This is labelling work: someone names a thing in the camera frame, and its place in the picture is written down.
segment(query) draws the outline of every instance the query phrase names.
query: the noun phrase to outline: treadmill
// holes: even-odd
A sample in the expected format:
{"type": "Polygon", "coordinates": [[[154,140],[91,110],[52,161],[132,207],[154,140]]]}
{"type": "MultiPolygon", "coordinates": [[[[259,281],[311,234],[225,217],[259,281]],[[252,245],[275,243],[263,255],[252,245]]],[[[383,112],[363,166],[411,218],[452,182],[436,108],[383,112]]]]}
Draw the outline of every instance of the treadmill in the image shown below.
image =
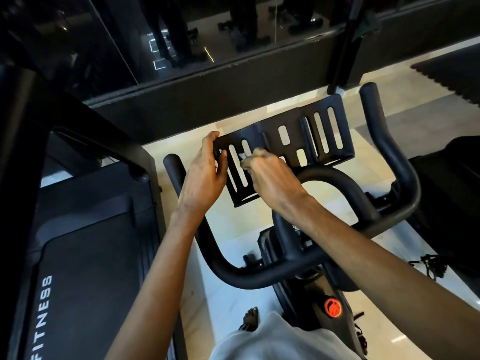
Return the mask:
{"type": "MultiPolygon", "coordinates": [[[[102,360],[165,234],[155,162],[35,72],[2,67],[0,91],[2,351],[102,360]]],[[[180,315],[167,359],[187,360],[180,315]]]]}

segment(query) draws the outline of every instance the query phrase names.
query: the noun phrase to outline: stationary bike handlebar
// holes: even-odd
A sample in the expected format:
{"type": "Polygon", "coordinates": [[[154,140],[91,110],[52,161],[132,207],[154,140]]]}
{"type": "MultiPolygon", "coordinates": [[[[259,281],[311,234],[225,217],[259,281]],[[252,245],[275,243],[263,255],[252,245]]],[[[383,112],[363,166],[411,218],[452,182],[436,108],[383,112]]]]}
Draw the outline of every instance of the stationary bike handlebar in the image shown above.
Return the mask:
{"type": "MultiPolygon", "coordinates": [[[[308,165],[297,171],[297,178],[302,183],[324,181],[338,188],[357,215],[358,222],[352,227],[371,239],[413,213],[420,202],[420,182],[388,131],[377,86],[374,83],[363,85],[360,98],[373,143],[395,175],[396,181],[389,193],[394,195],[395,202],[377,211],[352,178],[330,166],[308,165]]],[[[180,195],[186,176],[180,157],[169,154],[163,163],[175,192],[180,195]]],[[[293,226],[276,212],[273,212],[273,224],[284,257],[259,268],[237,268],[230,264],[223,257],[205,217],[195,233],[195,239],[210,269],[225,283],[242,289],[268,287],[330,260],[318,245],[303,248],[293,226]]]]}

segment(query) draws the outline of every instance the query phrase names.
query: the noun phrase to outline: person's right arm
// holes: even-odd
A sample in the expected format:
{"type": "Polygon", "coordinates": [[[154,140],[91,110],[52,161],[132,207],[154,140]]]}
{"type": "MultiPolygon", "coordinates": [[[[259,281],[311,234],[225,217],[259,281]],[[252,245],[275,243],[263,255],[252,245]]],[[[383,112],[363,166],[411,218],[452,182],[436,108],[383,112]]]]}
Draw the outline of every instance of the person's right arm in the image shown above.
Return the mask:
{"type": "Polygon", "coordinates": [[[242,167],[267,205],[320,245],[429,357],[480,359],[480,312],[330,213],[282,159],[257,148],[242,167]]]}

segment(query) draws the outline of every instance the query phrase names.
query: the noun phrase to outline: forearm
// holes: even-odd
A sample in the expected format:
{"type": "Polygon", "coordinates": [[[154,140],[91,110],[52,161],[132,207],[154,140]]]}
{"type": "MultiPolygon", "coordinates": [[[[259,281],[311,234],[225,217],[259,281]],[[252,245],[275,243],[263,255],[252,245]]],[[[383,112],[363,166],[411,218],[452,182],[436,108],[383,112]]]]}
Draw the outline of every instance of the forearm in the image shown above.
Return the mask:
{"type": "Polygon", "coordinates": [[[147,277],[105,360],[166,358],[199,223],[183,211],[172,215],[147,277]]]}
{"type": "Polygon", "coordinates": [[[312,197],[298,221],[397,328],[433,359],[480,359],[480,313],[352,229],[312,197]]]}

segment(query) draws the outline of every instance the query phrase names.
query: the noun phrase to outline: white cloth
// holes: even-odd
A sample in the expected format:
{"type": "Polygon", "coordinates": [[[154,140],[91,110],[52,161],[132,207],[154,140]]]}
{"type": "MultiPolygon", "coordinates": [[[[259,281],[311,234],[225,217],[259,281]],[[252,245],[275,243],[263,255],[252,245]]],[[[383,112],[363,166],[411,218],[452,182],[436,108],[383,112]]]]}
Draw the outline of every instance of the white cloth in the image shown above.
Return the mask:
{"type": "Polygon", "coordinates": [[[332,331],[303,331],[269,313],[254,332],[235,331],[218,344],[210,360],[359,360],[332,331]]]}

